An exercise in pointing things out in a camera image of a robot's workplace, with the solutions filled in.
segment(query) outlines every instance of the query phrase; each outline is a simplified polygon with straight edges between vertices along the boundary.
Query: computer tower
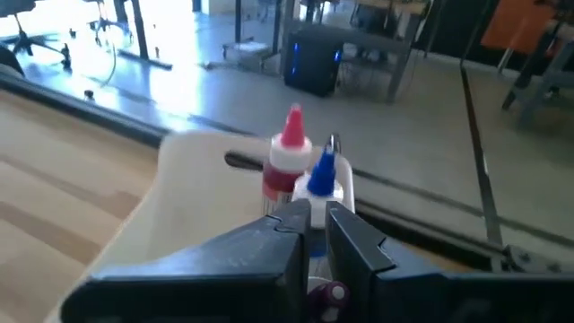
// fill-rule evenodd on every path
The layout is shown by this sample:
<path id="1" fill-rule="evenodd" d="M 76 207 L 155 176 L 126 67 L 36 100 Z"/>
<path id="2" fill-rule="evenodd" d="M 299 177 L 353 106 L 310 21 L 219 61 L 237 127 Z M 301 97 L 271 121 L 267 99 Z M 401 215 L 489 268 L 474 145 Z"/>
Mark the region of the computer tower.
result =
<path id="1" fill-rule="evenodd" d="M 335 90 L 343 43 L 297 31 L 289 36 L 283 80 L 296 89 L 325 97 Z"/>

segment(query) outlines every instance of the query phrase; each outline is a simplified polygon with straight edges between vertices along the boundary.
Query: floor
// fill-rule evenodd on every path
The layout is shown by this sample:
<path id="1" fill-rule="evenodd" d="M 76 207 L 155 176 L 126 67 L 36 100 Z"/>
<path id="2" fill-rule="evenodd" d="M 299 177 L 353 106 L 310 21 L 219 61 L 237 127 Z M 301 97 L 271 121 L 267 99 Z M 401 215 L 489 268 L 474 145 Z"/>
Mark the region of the floor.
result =
<path id="1" fill-rule="evenodd" d="M 86 89 L 94 90 L 101 106 L 175 131 L 225 126 L 270 136 L 281 128 L 290 105 L 298 102 L 309 137 L 321 144 L 333 131 L 340 133 L 353 167 L 481 208 L 457 64 L 413 53 L 392 106 L 382 100 L 388 79 L 365 72 L 357 72 L 362 73 L 357 80 L 375 80 L 365 82 L 369 91 L 350 81 L 333 97 L 320 99 L 285 87 L 279 78 L 219 64 L 221 44 L 232 41 L 229 15 L 194 16 L 189 1 L 173 1 L 171 12 L 156 4 L 142 1 L 143 15 L 150 17 L 149 46 L 157 46 L 160 59 L 174 64 L 172 71 L 120 57 L 112 74 L 113 55 L 95 46 L 91 34 L 80 29 L 77 39 L 66 40 L 73 53 L 72 74 L 61 71 L 57 54 L 38 49 L 34 58 L 20 56 L 28 78 L 78 97 Z M 345 25 L 348 12 L 343 6 L 325 22 Z M 60 30 L 67 30 L 62 25 Z M 251 15 L 243 34 L 269 43 L 271 20 L 261 23 Z M 109 41 L 125 46 L 115 35 Z M 203 69 L 199 65 L 205 61 L 217 62 L 218 68 Z M 511 77 L 468 68 L 493 194 L 506 220 L 504 242 L 574 262 L 570 229 L 574 220 L 569 216 L 574 200 L 568 194 L 574 177 L 570 114 L 548 109 L 537 118 L 542 125 L 519 132 L 513 114 L 499 110 Z M 560 105 L 571 102 L 565 99 Z M 557 128 L 560 131 L 549 131 Z M 460 209 L 360 178 L 355 187 L 357 195 L 392 210 L 485 238 L 483 219 Z M 548 233 L 566 240 L 543 239 Z"/>
<path id="2" fill-rule="evenodd" d="M 157 151 L 0 97 L 0 322 L 38 323 L 139 203 Z"/>

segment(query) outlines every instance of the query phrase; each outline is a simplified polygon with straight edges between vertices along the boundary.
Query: label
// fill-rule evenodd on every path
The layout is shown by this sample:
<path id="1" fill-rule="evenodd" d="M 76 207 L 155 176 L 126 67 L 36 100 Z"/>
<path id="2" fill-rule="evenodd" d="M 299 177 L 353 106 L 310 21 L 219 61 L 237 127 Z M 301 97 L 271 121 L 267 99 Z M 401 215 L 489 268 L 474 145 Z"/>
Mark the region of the label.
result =
<path id="1" fill-rule="evenodd" d="M 273 213 L 276 209 L 291 202 L 293 193 L 274 190 L 263 183 L 263 216 Z"/>

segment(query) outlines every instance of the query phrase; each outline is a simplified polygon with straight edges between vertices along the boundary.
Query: glue bottle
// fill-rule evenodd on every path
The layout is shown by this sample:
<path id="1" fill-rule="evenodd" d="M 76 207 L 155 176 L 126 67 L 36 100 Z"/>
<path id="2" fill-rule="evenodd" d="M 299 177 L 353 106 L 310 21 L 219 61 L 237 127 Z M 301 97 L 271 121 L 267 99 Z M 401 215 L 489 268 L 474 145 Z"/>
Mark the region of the glue bottle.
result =
<path id="1" fill-rule="evenodd" d="M 311 203 L 310 255 L 320 258 L 326 254 L 325 217 L 328 201 L 343 202 L 344 190 L 335 180 L 335 152 L 328 145 L 311 174 L 295 182 L 292 200 L 307 198 Z"/>
<path id="2" fill-rule="evenodd" d="M 271 139 L 269 158 L 263 165 L 263 215 L 291 202 L 295 180 L 311 163 L 312 148 L 303 129 L 301 109 L 294 105 L 283 131 Z"/>

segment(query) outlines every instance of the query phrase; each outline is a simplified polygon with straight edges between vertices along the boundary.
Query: gray floor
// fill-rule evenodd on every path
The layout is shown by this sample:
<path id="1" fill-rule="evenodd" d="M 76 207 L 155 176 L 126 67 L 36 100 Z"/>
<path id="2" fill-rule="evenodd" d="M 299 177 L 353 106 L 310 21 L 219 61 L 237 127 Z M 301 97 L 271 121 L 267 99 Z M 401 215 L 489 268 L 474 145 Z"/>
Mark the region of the gray floor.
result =
<path id="1" fill-rule="evenodd" d="M 119 58 L 109 83 L 100 88 L 113 59 L 90 37 L 70 42 L 71 75 L 60 72 L 58 56 L 40 49 L 33 59 L 21 60 L 34 82 L 79 97 L 93 89 L 101 106 L 175 131 L 209 128 L 197 122 L 208 119 L 268 137 L 279 131 L 289 107 L 298 102 L 309 137 L 322 144 L 330 133 L 340 133 L 344 155 L 353 167 L 481 207 L 456 64 L 413 53 L 392 106 L 382 103 L 387 77 L 369 74 L 364 77 L 375 80 L 370 95 L 339 91 L 320 99 L 284 86 L 280 78 L 199 67 L 205 60 L 222 60 L 221 44 L 233 35 L 229 16 L 156 22 L 155 30 L 147 26 L 156 36 L 179 37 L 177 42 L 151 37 L 155 40 L 150 47 L 159 46 L 161 59 L 174 64 L 169 72 Z M 271 24 L 246 22 L 244 33 L 269 42 Z M 574 141 L 567 135 L 518 132 L 511 114 L 499 112 L 508 82 L 480 69 L 470 69 L 469 74 L 500 215 L 572 239 L 574 218 L 569 213 L 574 199 L 568 187 L 574 178 Z M 362 179 L 355 179 L 355 186 L 357 195 L 386 208 L 485 239 L 481 218 Z M 531 234 L 509 228 L 503 228 L 503 234 L 505 243 L 573 261 L 572 250 Z"/>

